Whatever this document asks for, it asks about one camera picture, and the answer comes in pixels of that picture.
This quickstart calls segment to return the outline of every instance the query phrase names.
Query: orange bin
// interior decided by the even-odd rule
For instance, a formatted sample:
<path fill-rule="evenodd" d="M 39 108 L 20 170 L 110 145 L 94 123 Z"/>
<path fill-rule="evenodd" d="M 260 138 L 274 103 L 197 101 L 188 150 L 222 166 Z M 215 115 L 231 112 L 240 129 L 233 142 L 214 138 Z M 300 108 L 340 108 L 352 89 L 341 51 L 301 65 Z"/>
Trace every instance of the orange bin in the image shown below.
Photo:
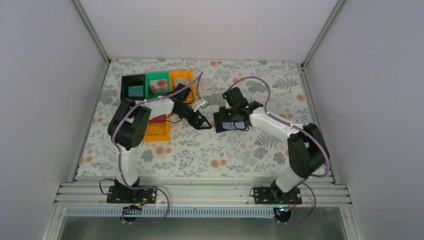
<path fill-rule="evenodd" d="M 174 91 L 173 80 L 179 79 L 179 78 L 189 78 L 190 83 L 193 82 L 193 80 L 194 80 L 193 79 L 193 73 L 192 73 L 191 70 L 170 71 L 169 72 L 169 83 L 170 83 L 171 91 Z M 184 103 L 191 103 L 191 102 L 194 102 L 194 99 L 196 99 L 196 86 L 195 85 L 196 84 L 192 84 L 190 86 L 190 89 L 193 92 L 193 95 L 190 93 Z"/>
<path fill-rule="evenodd" d="M 182 71 L 170 71 L 169 72 L 169 89 L 174 91 L 173 79 L 178 78 L 189 78 L 190 82 L 193 82 L 193 73 L 191 70 L 182 70 Z M 190 93 L 185 100 L 185 103 L 194 102 L 196 99 L 196 86 L 193 84 L 190 86 L 193 95 Z M 144 142 L 156 142 L 156 141 L 169 141 L 170 140 L 170 131 L 171 126 L 169 121 L 147 124 L 147 128 L 144 134 Z"/>
<path fill-rule="evenodd" d="M 144 142 L 169 141 L 171 126 L 169 121 L 147 124 Z"/>

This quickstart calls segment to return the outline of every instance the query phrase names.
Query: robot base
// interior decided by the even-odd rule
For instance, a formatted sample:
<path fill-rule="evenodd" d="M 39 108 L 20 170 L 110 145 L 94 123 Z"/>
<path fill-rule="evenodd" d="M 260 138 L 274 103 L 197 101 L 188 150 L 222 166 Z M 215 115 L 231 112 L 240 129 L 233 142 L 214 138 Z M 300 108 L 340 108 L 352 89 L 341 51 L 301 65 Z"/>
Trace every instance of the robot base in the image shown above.
<path fill-rule="evenodd" d="M 139 182 L 140 178 L 132 186 L 135 188 L 138 187 Z M 154 204 L 157 194 L 156 189 L 151 188 L 140 190 L 129 189 L 115 179 L 114 185 L 109 187 L 106 202 L 108 204 Z"/>
<path fill-rule="evenodd" d="M 296 204 L 302 203 L 301 190 L 298 187 L 293 187 L 289 192 L 284 194 L 284 197 L 277 199 L 271 190 L 271 187 L 257 186 L 253 188 L 253 196 L 255 204 L 263 205 L 276 205 L 276 204 L 294 204 L 293 198 Z"/>

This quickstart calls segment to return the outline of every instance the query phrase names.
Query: table surface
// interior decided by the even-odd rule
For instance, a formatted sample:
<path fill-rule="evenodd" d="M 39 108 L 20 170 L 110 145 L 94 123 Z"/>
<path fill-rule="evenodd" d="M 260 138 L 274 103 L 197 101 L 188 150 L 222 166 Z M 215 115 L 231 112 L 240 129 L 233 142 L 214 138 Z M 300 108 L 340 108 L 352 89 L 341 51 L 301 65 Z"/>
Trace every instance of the table surface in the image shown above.
<path fill-rule="evenodd" d="M 204 72 L 199 92 L 209 106 L 201 112 L 214 125 L 213 113 L 225 106 L 222 93 L 236 80 L 255 76 L 271 87 L 268 109 L 294 123 L 311 121 L 296 64 L 291 61 L 115 58 L 111 61 L 77 176 L 116 176 L 118 152 L 107 128 L 120 104 L 121 76 L 187 70 Z M 249 102 L 264 103 L 267 89 L 255 79 L 237 85 Z M 137 170 L 144 177 L 276 177 L 289 167 L 286 142 L 258 128 L 216 133 L 195 130 L 183 120 L 171 123 L 170 140 L 143 142 Z"/>

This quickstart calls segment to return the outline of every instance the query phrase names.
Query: white panel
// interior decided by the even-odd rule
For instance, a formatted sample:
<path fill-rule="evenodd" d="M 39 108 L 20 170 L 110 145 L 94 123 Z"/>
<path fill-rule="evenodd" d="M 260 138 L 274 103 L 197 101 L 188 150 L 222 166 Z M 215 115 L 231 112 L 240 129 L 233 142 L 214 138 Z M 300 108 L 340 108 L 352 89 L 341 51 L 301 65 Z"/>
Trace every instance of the white panel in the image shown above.
<path fill-rule="evenodd" d="M 366 239 L 424 235 L 424 1 L 348 0 L 307 67 Z"/>
<path fill-rule="evenodd" d="M 0 239 L 38 239 L 106 65 L 71 1 L 0 7 Z"/>
<path fill-rule="evenodd" d="M 80 0 L 109 57 L 301 63 L 337 0 Z"/>

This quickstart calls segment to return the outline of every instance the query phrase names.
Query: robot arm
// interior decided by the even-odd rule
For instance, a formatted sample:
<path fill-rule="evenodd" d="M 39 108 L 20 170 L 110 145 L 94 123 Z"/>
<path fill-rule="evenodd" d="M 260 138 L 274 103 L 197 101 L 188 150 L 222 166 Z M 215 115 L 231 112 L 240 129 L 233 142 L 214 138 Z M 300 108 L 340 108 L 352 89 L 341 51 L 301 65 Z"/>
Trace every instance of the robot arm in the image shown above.
<path fill-rule="evenodd" d="M 179 84 L 176 91 L 183 87 L 184 85 Z M 132 122 L 127 119 L 119 128 L 115 141 L 124 148 L 121 154 L 122 174 L 125 175 L 125 180 L 129 185 L 133 186 L 138 184 L 139 179 L 137 162 L 134 160 L 137 157 L 137 151 L 131 151 L 131 148 L 137 147 L 143 141 L 150 119 L 161 115 L 175 114 L 181 119 L 187 120 L 187 122 L 197 130 L 212 128 L 212 125 L 197 108 L 193 110 L 190 106 L 183 103 L 189 93 L 190 91 L 187 90 L 171 98 L 146 102 L 138 106 L 129 116 Z M 122 100 L 107 128 L 107 133 L 110 136 L 113 135 L 120 121 L 135 105 L 136 102 L 129 98 Z M 117 182 L 115 185 L 117 188 L 119 186 L 119 188 L 125 189 L 126 187 L 122 179 L 122 174 L 119 173 L 118 176 L 116 176 Z"/>
<path fill-rule="evenodd" d="M 129 185 L 138 186 L 139 180 L 137 165 L 134 160 L 137 156 L 132 156 L 132 154 L 136 152 L 134 151 L 132 153 L 130 149 L 137 147 L 142 142 L 149 119 L 165 114 L 176 114 L 180 118 L 186 119 L 195 129 L 201 130 L 212 128 L 208 120 L 197 110 L 203 103 L 195 107 L 196 110 L 193 110 L 183 103 L 183 100 L 187 98 L 186 95 L 185 93 L 184 95 L 177 95 L 176 97 L 147 102 L 139 106 L 132 115 L 130 115 L 132 122 L 125 121 L 119 129 L 115 141 L 125 148 L 122 152 L 121 165 L 122 174 L 125 175 L 125 179 Z M 283 199 L 287 197 L 290 191 L 296 188 L 299 183 L 308 178 L 315 170 L 325 163 L 325 158 L 319 148 L 302 132 L 290 126 L 283 125 L 271 118 L 265 112 L 262 104 L 256 101 L 248 103 L 238 87 L 226 91 L 222 96 L 227 101 L 228 108 L 220 107 L 219 112 L 213 114 L 217 133 L 240 129 L 236 125 L 236 123 L 238 123 L 244 126 L 259 128 L 280 139 L 282 142 L 287 141 L 289 168 L 271 183 L 270 188 L 271 194 L 277 203 L 282 203 Z M 122 101 L 108 127 L 107 131 L 109 135 L 112 136 L 118 123 L 134 106 L 135 102 L 128 98 Z M 228 128 L 224 125 L 230 125 L 234 128 Z M 302 126 L 300 124 L 293 124 L 292 126 L 303 128 L 304 131 L 312 135 L 324 147 L 328 155 L 323 137 L 316 125 L 310 123 L 307 126 Z M 118 196 L 128 196 L 128 199 L 131 201 L 132 196 L 136 193 L 131 192 L 125 186 L 122 180 L 122 174 L 120 173 L 116 177 L 115 188 L 120 194 Z"/>
<path fill-rule="evenodd" d="M 256 101 L 248 103 L 238 87 L 226 91 L 222 96 L 227 101 L 227 107 L 220 107 L 219 112 L 213 114 L 217 133 L 232 130 L 223 127 L 225 124 L 232 123 L 235 127 L 236 123 L 243 123 L 245 126 L 259 128 L 282 142 L 287 141 L 290 166 L 271 184 L 271 193 L 276 202 L 284 199 L 287 193 L 325 164 L 325 158 L 319 148 L 302 132 L 293 128 L 297 126 L 311 134 L 329 156 L 323 137 L 313 123 L 307 126 L 283 125 L 271 118 L 262 104 Z"/>

